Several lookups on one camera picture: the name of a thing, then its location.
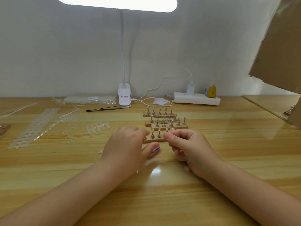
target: yellow bag charm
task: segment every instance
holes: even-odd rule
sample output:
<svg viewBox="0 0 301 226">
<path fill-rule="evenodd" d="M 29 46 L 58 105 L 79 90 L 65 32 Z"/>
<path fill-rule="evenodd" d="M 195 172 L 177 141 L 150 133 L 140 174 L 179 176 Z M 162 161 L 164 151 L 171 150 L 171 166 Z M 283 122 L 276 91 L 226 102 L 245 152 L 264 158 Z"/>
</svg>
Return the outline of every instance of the yellow bag charm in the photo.
<svg viewBox="0 0 301 226">
<path fill-rule="evenodd" d="M 216 87 L 213 85 L 212 87 L 209 88 L 208 93 L 207 93 L 208 98 L 216 98 Z"/>
</svg>

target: person's left hand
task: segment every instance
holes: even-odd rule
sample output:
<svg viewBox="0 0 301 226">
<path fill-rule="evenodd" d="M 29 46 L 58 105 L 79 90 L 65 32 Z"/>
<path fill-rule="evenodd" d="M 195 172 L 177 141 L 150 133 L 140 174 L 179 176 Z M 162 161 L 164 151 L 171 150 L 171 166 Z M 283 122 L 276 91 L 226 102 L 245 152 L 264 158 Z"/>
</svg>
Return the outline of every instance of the person's left hand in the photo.
<svg viewBox="0 0 301 226">
<path fill-rule="evenodd" d="M 153 150 L 160 146 L 153 142 L 142 149 L 144 137 L 149 133 L 146 129 L 135 126 L 122 127 L 112 134 L 104 146 L 101 161 L 106 161 L 110 167 L 117 167 L 126 178 L 131 176 L 145 163 Z"/>
</svg>

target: white paper piece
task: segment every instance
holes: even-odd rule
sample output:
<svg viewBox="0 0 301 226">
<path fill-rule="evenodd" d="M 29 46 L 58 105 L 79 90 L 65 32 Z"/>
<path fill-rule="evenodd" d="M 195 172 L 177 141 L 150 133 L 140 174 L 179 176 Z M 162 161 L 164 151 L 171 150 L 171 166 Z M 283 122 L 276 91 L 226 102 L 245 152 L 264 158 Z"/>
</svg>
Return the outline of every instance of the white paper piece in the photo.
<svg viewBox="0 0 301 226">
<path fill-rule="evenodd" d="M 91 100 L 98 100 L 98 97 L 88 97 L 88 101 L 91 101 Z"/>
<path fill-rule="evenodd" d="M 165 105 L 166 103 L 168 103 L 168 100 L 165 100 L 163 98 L 155 98 L 155 100 L 153 101 L 154 105 Z"/>
</svg>

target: wall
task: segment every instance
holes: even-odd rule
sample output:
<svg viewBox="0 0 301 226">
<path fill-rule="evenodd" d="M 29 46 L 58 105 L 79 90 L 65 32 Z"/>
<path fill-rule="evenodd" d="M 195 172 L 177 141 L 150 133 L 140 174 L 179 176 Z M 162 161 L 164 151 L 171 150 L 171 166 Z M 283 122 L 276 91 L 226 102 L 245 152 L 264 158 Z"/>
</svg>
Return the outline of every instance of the wall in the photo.
<svg viewBox="0 0 301 226">
<path fill-rule="evenodd" d="M 196 92 L 286 94 L 248 72 L 279 0 L 178 0 L 172 13 L 124 11 L 126 81 L 142 96 L 187 67 Z M 117 94 L 119 13 L 58 0 L 0 0 L 0 96 Z M 188 75 L 148 95 L 185 91 Z"/>
</svg>

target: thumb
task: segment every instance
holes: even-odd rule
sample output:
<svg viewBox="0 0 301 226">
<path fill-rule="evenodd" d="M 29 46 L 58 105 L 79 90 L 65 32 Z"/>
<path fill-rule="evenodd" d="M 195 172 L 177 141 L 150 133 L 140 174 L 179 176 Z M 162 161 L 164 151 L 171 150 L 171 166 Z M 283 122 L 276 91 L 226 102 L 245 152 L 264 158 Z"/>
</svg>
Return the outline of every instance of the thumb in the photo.
<svg viewBox="0 0 301 226">
<path fill-rule="evenodd" d="M 142 149 L 142 157 L 144 159 L 147 159 L 151 154 L 154 154 L 153 152 L 156 148 L 160 147 L 160 144 L 157 142 L 150 143 L 145 148 Z"/>
<path fill-rule="evenodd" d="M 185 150 L 187 148 L 187 140 L 177 137 L 171 133 L 164 133 L 164 139 L 167 140 L 170 146 L 178 147 L 181 150 Z"/>
</svg>

